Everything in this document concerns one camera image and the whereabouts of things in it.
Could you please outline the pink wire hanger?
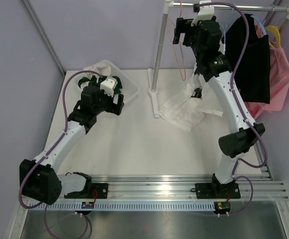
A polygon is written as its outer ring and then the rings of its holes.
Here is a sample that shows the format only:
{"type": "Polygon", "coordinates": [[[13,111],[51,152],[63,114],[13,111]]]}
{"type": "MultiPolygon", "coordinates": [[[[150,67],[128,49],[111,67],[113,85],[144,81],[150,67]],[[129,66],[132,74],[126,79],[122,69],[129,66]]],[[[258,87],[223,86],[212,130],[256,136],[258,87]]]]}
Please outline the pink wire hanger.
{"type": "MultiPolygon", "coordinates": [[[[170,41],[172,42],[173,39],[171,37],[171,29],[169,27],[169,22],[175,27],[176,24],[172,21],[172,19],[170,17],[168,17],[168,20],[167,20],[167,32],[168,32],[168,37],[170,39],[170,41]]],[[[187,75],[186,75],[186,66],[185,66],[185,58],[184,58],[184,53],[183,53],[183,48],[182,48],[182,45],[179,44],[179,50],[180,50],[180,53],[181,53],[181,62],[179,61],[179,58],[177,56],[177,51],[176,51],[176,48],[174,45],[172,45],[172,49],[173,49],[173,53],[174,53],[174,56],[175,56],[175,59],[176,59],[176,63],[177,63],[177,66],[179,68],[179,72],[180,72],[180,76],[181,76],[181,79],[182,81],[185,81],[186,78],[187,78],[187,75]]]]}

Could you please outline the green and white raglan shirt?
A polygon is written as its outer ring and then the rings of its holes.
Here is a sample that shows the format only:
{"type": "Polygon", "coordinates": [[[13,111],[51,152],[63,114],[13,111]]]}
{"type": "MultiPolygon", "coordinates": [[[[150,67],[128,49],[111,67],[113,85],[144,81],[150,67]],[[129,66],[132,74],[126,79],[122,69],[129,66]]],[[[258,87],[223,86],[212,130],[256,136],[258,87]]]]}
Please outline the green and white raglan shirt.
{"type": "Polygon", "coordinates": [[[77,81],[78,87],[82,90],[85,86],[94,85],[95,83],[101,83],[108,77],[117,81],[117,85],[114,88],[114,94],[121,93],[122,82],[117,75],[112,74],[112,69],[107,63],[96,63],[94,65],[84,68],[84,71],[94,71],[101,75],[101,77],[94,73],[83,73],[82,77],[77,81]]]}

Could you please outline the light blue hanger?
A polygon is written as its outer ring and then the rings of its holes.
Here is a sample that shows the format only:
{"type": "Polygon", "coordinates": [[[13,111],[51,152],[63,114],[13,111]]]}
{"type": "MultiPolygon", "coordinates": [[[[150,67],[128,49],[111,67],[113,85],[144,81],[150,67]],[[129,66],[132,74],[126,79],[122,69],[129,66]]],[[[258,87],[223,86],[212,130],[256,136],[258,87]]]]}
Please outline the light blue hanger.
{"type": "Polygon", "coordinates": [[[227,34],[227,31],[228,31],[228,28],[229,28],[229,24],[231,22],[231,19],[233,17],[233,14],[234,14],[234,8],[231,9],[231,12],[229,14],[229,17],[226,21],[226,23],[224,25],[222,25],[222,30],[223,30],[223,44],[225,45],[226,44],[226,34],[227,34]]]}

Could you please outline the white tank top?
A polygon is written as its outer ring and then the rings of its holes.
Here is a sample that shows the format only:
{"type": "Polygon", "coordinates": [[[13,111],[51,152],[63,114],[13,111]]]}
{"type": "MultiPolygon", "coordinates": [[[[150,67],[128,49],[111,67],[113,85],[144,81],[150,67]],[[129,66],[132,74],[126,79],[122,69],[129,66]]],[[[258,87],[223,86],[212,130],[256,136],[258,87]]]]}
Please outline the white tank top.
{"type": "Polygon", "coordinates": [[[223,109],[203,75],[192,73],[186,86],[159,107],[160,116],[186,131],[192,131],[207,115],[223,116],[223,109]]]}

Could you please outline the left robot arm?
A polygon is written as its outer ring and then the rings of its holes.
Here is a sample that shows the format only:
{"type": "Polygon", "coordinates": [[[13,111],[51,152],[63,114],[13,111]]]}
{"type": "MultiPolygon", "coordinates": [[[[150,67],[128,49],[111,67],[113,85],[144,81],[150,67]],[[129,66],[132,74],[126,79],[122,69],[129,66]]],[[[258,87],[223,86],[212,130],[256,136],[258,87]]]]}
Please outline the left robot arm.
{"type": "Polygon", "coordinates": [[[65,115],[65,127],[55,140],[34,159],[25,159],[19,166],[20,188],[18,200],[24,208],[23,197],[39,204],[52,205],[61,195],[70,198],[87,198],[92,194],[92,178],[85,173],[73,172],[58,176],[58,170],[73,149],[95,125],[97,116],[103,112],[120,115],[124,96],[113,87],[96,84],[84,87],[81,98],[70,114],[65,115]]]}

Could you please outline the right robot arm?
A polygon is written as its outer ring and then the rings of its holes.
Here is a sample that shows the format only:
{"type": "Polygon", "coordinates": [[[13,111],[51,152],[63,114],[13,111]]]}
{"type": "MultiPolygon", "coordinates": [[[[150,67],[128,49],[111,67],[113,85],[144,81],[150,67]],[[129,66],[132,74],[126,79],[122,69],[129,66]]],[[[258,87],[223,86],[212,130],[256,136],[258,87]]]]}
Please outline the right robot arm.
{"type": "Polygon", "coordinates": [[[265,127],[247,113],[228,58],[220,52],[221,30],[216,17],[200,20],[196,25],[192,19],[180,17],[176,21],[173,44],[178,44],[181,34],[185,35],[184,46],[190,47],[196,58],[196,73],[203,75],[219,100],[230,132],[218,140],[222,157],[211,182],[197,183],[193,191],[198,199],[239,199],[235,172],[265,127]]]}

